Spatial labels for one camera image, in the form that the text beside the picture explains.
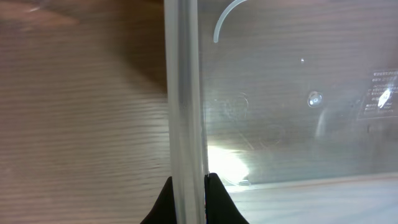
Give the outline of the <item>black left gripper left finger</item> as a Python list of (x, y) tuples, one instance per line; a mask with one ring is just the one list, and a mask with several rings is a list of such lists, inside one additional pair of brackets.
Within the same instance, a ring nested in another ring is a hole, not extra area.
[(168, 177), (150, 212), (141, 224), (177, 224), (172, 177)]

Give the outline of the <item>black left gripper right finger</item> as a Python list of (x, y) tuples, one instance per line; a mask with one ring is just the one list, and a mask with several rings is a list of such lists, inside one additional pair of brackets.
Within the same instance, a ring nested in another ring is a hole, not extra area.
[(216, 173), (206, 175), (204, 182), (207, 224), (248, 224)]

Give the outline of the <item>clear plastic storage container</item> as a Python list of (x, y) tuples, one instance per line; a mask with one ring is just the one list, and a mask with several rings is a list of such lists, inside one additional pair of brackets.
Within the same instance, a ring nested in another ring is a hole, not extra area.
[(178, 223), (397, 222), (397, 1), (166, 1)]

